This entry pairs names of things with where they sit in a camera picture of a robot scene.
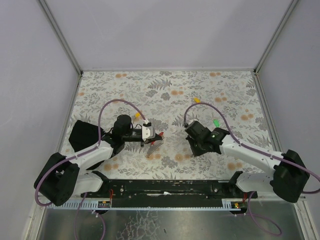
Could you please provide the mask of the red grey key organizer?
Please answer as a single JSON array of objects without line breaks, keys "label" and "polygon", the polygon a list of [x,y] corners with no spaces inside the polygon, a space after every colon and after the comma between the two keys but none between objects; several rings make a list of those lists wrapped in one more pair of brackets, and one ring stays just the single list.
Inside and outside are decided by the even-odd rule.
[{"label": "red grey key organizer", "polygon": [[151,154],[156,151],[163,143],[164,143],[164,132],[160,132],[158,134],[159,136],[161,136],[161,140],[156,140],[156,141],[153,141],[151,144],[150,144],[150,147],[146,153],[146,157],[149,158],[151,156]]}]

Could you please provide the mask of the green tag key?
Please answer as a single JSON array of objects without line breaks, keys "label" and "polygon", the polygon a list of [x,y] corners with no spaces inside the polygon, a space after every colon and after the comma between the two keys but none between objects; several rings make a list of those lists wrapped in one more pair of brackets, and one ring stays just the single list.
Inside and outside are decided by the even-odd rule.
[{"label": "green tag key", "polygon": [[212,116],[212,122],[213,122],[214,126],[215,126],[216,128],[219,128],[219,127],[221,126],[221,124],[220,124],[220,117],[217,116],[217,115],[215,115],[215,114],[213,114],[213,113],[212,113],[211,116]]}]

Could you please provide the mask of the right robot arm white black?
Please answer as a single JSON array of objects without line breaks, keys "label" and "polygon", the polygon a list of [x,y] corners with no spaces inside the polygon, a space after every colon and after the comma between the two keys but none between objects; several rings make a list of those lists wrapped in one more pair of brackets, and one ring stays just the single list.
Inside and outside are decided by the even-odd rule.
[{"label": "right robot arm white black", "polygon": [[216,153],[238,158],[261,170],[260,173],[238,171],[232,176],[229,182],[245,193],[270,192],[296,203],[309,180],[310,174],[303,170],[305,165],[301,157],[293,150],[285,153],[265,150],[241,142],[222,128],[209,130],[197,120],[185,124],[185,132],[195,157]]}]

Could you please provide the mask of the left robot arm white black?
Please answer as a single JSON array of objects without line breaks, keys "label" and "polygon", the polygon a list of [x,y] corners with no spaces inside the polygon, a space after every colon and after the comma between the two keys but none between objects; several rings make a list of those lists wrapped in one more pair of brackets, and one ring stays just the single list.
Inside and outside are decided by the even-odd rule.
[{"label": "left robot arm white black", "polygon": [[118,155],[126,143],[137,142],[144,146],[162,140],[151,123],[134,127],[131,117],[125,114],[117,117],[109,131],[77,120],[68,139],[74,155],[52,154],[34,182],[35,194],[61,206],[72,196],[98,192],[104,180],[95,169]]}]

